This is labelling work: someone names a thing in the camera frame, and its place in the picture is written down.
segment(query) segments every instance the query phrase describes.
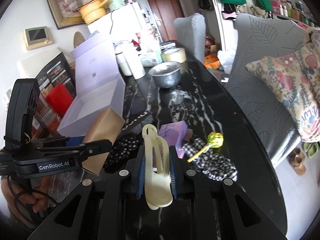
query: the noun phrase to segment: screw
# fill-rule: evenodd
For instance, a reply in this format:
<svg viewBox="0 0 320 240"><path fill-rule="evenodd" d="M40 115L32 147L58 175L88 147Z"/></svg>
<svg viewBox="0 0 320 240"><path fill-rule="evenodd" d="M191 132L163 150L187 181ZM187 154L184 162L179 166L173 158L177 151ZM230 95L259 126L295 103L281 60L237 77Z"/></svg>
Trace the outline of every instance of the screw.
<svg viewBox="0 0 320 240"><path fill-rule="evenodd" d="M119 175L120 176L127 176L129 174L129 171L127 171L127 170L122 170L122 171L119 171Z"/></svg>
<svg viewBox="0 0 320 240"><path fill-rule="evenodd" d="M92 183L91 179L85 179L84 181L82 181L83 186L89 186L89 185L91 185L91 183Z"/></svg>
<svg viewBox="0 0 320 240"><path fill-rule="evenodd" d="M223 181L224 184L226 184L227 186L231 186L233 184L233 180L232 179L225 179Z"/></svg>
<svg viewBox="0 0 320 240"><path fill-rule="evenodd" d="M196 171L194 170L187 170L187 175L194 176L196 174Z"/></svg>

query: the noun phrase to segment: tape roll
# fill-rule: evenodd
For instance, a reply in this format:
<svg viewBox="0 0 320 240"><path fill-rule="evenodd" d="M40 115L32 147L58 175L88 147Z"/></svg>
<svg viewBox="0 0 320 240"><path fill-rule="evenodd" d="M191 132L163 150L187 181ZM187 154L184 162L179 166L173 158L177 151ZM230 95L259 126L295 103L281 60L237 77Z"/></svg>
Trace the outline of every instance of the tape roll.
<svg viewBox="0 0 320 240"><path fill-rule="evenodd" d="M168 49L162 53L162 59L164 62L179 62L183 63L187 60L186 51L183 48Z"/></svg>

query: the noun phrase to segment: shoe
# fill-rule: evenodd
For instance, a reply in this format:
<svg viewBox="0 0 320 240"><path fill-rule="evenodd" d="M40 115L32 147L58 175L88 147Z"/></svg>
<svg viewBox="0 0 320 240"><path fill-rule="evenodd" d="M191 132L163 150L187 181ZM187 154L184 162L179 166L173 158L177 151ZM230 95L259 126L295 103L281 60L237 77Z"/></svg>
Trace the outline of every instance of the shoe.
<svg viewBox="0 0 320 240"><path fill-rule="evenodd" d="M304 142L302 144L302 149L307 153L308 158L311 159L320 151L319 142L316 142L316 143Z"/></svg>
<svg viewBox="0 0 320 240"><path fill-rule="evenodd" d="M305 155L299 148L295 148L290 155L290 165L299 176L303 176L307 171L307 168L303 164L306 158Z"/></svg>

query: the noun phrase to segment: black and white checkered fabric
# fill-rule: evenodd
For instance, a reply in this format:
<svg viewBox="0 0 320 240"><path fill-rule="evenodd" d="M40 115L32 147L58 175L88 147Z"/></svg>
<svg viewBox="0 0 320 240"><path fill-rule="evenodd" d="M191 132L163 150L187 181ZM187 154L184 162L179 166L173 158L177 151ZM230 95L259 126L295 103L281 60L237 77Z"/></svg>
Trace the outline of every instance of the black and white checkered fabric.
<svg viewBox="0 0 320 240"><path fill-rule="evenodd" d="M186 143L182 149L188 157L192 157L204 146L205 142L200 138L196 138L192 144ZM195 170L202 172L209 179L222 181L224 178L230 178L234 181L237 180L238 171L230 159L227 159L218 153L214 153L211 148L196 158L192 164L194 165Z"/></svg>

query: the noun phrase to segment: leaf pattern upholstery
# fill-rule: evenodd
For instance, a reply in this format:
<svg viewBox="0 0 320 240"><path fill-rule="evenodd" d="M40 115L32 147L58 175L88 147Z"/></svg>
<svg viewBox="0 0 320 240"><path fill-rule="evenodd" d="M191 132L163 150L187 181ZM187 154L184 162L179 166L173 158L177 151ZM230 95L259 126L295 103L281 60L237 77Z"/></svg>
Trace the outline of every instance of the leaf pattern upholstery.
<svg viewBox="0 0 320 240"><path fill-rule="evenodd" d="M257 132L276 167L300 142L295 123L268 86L244 66L264 56L280 57L303 46L304 31L290 20L265 20L240 14L238 46L226 89Z"/></svg>
<svg viewBox="0 0 320 240"><path fill-rule="evenodd" d="M187 48L197 60L204 62L205 21L195 13L187 18L177 18L173 22L178 42Z"/></svg>

